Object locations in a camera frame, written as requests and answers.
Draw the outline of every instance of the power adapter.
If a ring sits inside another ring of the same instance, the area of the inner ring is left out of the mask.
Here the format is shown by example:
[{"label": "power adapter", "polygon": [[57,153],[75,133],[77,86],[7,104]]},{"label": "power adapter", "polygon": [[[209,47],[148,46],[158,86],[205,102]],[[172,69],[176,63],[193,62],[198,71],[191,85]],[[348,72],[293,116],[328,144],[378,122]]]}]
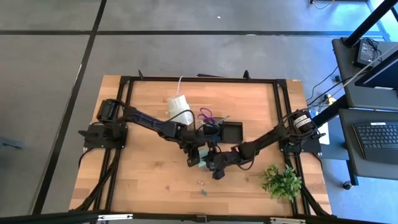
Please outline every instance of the power adapter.
[{"label": "power adapter", "polygon": [[323,100],[322,100],[322,102],[325,102],[327,105],[332,105],[335,101],[336,101],[336,99],[331,97],[330,94],[325,94],[325,96],[323,96]]}]

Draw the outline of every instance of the green plant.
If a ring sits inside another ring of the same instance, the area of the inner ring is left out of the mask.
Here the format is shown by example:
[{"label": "green plant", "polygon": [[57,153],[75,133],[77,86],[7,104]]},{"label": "green plant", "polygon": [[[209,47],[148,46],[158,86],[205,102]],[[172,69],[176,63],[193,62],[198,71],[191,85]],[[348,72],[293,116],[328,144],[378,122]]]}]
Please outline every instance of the green plant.
[{"label": "green plant", "polygon": [[278,167],[271,164],[260,177],[264,179],[262,188],[271,193],[271,198],[289,199],[293,202],[301,188],[301,177],[296,177],[294,169],[288,165],[280,174]]}]

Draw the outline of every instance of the wooden table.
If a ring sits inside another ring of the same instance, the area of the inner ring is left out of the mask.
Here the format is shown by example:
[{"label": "wooden table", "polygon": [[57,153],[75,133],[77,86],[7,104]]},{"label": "wooden table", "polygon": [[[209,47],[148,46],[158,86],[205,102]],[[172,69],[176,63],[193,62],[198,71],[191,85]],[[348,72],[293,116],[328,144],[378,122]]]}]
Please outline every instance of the wooden table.
[{"label": "wooden table", "polygon": [[[116,98],[120,76],[104,76],[99,91],[93,122],[101,101]],[[287,80],[292,111],[306,108],[302,84]],[[177,82],[134,82],[131,106],[161,120],[169,116],[167,98],[175,95]],[[270,131],[277,123],[275,98],[271,84],[182,82],[185,94],[195,114],[201,107],[212,110],[213,116],[230,115],[228,121],[243,122],[245,141],[252,141]],[[259,174],[270,164],[284,169],[283,155],[275,143],[263,149],[253,167],[243,171],[237,166],[225,169],[225,177],[213,180],[211,172],[197,166],[187,166],[187,155],[173,142],[136,124],[129,123],[126,147],[122,150],[111,206],[112,212],[169,213],[207,215],[292,215],[290,202],[271,199],[261,189]],[[223,151],[230,144],[220,144]],[[79,206],[93,190],[100,175],[104,150],[96,149],[82,160],[73,191],[70,208]],[[301,154],[305,183],[316,201],[331,213],[329,199],[319,161],[311,154]],[[100,208],[104,208],[107,186]],[[303,213],[301,199],[297,205]]]}]

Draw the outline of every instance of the keyboard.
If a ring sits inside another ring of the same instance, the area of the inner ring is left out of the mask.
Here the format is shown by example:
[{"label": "keyboard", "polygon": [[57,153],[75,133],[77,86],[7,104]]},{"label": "keyboard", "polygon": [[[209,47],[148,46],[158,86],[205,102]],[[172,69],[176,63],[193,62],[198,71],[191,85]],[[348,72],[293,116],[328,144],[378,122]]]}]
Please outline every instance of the keyboard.
[{"label": "keyboard", "polygon": [[353,125],[365,159],[398,164],[398,122],[374,122]]}]

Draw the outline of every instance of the black desk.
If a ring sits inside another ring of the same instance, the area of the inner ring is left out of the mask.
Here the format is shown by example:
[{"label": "black desk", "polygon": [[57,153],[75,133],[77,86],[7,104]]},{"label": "black desk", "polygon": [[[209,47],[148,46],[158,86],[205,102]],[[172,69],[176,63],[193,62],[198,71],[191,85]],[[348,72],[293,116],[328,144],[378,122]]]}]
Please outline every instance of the black desk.
[{"label": "black desk", "polygon": [[[344,80],[357,74],[361,69],[353,65],[356,49],[345,47],[341,39],[332,40],[332,44],[342,79]],[[380,42],[378,49],[384,53],[396,44],[396,42]],[[321,158],[346,159],[352,185],[358,185],[357,175],[398,180],[398,165],[371,162],[363,158],[352,129],[352,124],[354,123],[378,120],[397,121],[398,113],[349,110],[349,108],[371,108],[398,111],[397,93],[390,90],[355,86],[354,83],[355,80],[344,87],[346,94],[313,119],[317,126],[329,121],[329,133],[333,133],[330,136],[330,145],[322,145]],[[340,127],[336,127],[338,119],[341,121]]]},{"label": "black desk", "polygon": [[363,158],[361,148],[353,131],[353,124],[370,121],[397,121],[398,113],[340,109],[339,116],[343,128],[346,145],[348,148],[351,183],[357,185],[356,178],[351,174],[361,177],[374,177],[382,179],[398,180],[398,165],[384,164],[381,162],[367,161]]},{"label": "black desk", "polygon": [[320,144],[322,154],[318,157],[320,159],[349,160],[346,141],[344,139],[340,118],[338,116],[328,122],[328,129],[330,143],[329,145]]},{"label": "black desk", "polygon": [[[356,49],[345,47],[341,39],[334,39],[331,43],[333,44],[333,50],[335,51],[342,79],[344,80],[345,78],[349,78],[357,74],[361,69],[353,65]],[[380,42],[378,49],[384,53],[396,44],[398,43]],[[352,81],[344,87],[346,94],[331,106],[323,110],[318,116],[314,117],[314,122],[317,126],[321,126],[325,122],[334,118],[338,114],[338,110],[340,108],[371,108],[398,111],[398,97],[396,92],[356,86],[354,83],[355,81]]]}]

